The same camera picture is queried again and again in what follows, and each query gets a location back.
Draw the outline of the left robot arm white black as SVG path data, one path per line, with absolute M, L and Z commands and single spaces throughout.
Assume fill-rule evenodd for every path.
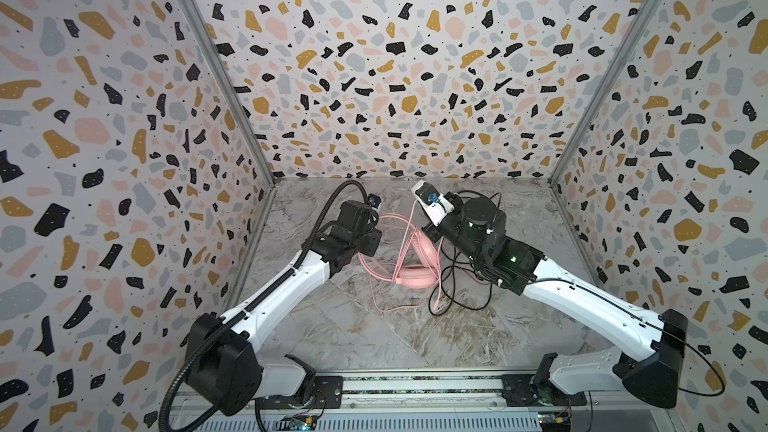
M 281 397 L 303 407 L 312 402 L 316 371 L 287 354 L 261 359 L 258 353 L 276 326 L 312 291 L 359 254 L 373 256 L 379 196 L 347 200 L 338 217 L 310 234 L 292 261 L 258 292 L 219 317 L 205 314 L 192 325 L 182 381 L 206 399 L 209 415 L 232 416 L 254 399 Z

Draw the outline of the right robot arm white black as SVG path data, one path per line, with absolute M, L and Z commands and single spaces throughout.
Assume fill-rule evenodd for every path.
M 412 194 L 429 218 L 426 234 L 453 245 L 477 278 L 549 305 L 609 341 L 603 351 L 545 355 L 536 389 L 566 396 L 626 391 L 653 407 L 676 406 L 688 329 L 683 314 L 634 306 L 507 236 L 505 213 L 484 195 L 464 200 L 425 181 Z

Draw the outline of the pink headphones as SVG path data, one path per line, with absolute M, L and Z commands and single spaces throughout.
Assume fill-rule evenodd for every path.
M 381 216 L 385 227 L 403 230 L 396 260 L 385 265 L 378 259 L 358 255 L 359 262 L 371 278 L 414 290 L 436 286 L 440 281 L 441 259 L 437 247 L 410 218 L 396 213 Z

